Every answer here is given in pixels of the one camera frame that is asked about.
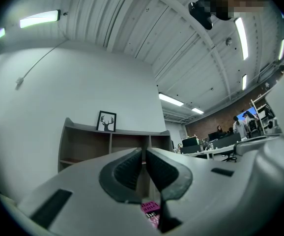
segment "ceiling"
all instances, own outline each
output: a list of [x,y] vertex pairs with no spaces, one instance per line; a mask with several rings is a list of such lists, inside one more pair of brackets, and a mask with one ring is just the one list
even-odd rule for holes
[[[206,31],[189,14],[191,1],[197,0],[16,0],[2,19],[8,34],[0,45],[67,38],[134,56],[152,65],[159,92],[185,103],[162,101],[165,119],[189,123],[201,117],[192,108],[208,114],[241,97],[244,74],[251,89],[261,69],[277,59],[284,38],[272,3],[244,16],[249,57],[243,61],[234,21],[213,16],[213,29]],[[61,10],[58,22],[19,28],[21,18],[55,9]]]

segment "blue screen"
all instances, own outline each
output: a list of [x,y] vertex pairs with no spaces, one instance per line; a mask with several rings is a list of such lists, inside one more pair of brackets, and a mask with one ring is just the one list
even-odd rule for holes
[[[251,107],[250,109],[248,109],[248,111],[253,114],[256,115],[256,110],[254,107]],[[237,115],[239,120],[245,120],[245,118],[242,117],[242,115],[244,114],[244,112],[242,112],[240,115]]]

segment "smoke detector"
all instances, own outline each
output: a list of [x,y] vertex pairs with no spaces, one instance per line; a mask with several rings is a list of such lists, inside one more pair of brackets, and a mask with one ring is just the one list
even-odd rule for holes
[[228,37],[228,38],[226,39],[225,43],[226,43],[227,46],[230,46],[230,45],[232,44],[232,39],[231,39],[231,37]]

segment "white wall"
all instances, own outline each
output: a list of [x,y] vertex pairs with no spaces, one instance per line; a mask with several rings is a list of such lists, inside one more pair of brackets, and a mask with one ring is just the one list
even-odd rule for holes
[[178,148],[178,144],[182,144],[179,131],[183,130],[187,134],[185,125],[165,121],[165,126],[166,129],[170,131],[170,136],[174,147]]
[[84,43],[54,49],[15,90],[49,50],[0,55],[0,190],[15,201],[57,174],[66,117],[95,126],[104,110],[117,113],[117,129],[165,130],[150,65]]

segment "book cover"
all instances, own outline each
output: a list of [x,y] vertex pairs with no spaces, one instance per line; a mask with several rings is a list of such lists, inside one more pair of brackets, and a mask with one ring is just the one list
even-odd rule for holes
[[157,228],[160,220],[160,206],[156,202],[150,201],[143,203],[141,205],[141,210],[145,213],[152,226]]

